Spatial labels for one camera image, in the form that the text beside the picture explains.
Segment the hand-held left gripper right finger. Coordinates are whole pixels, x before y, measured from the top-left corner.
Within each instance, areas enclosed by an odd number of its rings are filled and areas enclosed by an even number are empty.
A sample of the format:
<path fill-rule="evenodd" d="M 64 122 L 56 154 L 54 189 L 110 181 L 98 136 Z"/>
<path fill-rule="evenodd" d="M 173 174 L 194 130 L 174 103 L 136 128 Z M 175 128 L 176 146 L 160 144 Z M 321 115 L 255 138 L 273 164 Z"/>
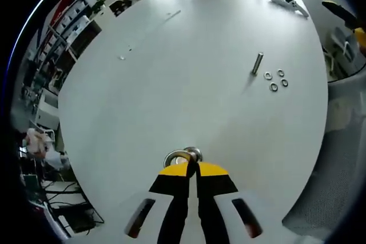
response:
<path fill-rule="evenodd" d="M 229 173 L 197 165 L 198 216 L 206 243 L 295 243 L 275 212 L 249 191 L 239 191 Z"/>

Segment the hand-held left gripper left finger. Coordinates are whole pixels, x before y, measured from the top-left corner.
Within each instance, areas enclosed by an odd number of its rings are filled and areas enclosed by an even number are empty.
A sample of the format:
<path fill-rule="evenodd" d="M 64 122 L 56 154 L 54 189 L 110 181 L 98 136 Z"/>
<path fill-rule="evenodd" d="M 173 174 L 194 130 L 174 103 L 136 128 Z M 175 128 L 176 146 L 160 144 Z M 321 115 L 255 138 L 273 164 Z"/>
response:
<path fill-rule="evenodd" d="M 113 211 L 106 243 L 180 243 L 188 216 L 187 162 L 159 172 L 150 189 Z"/>

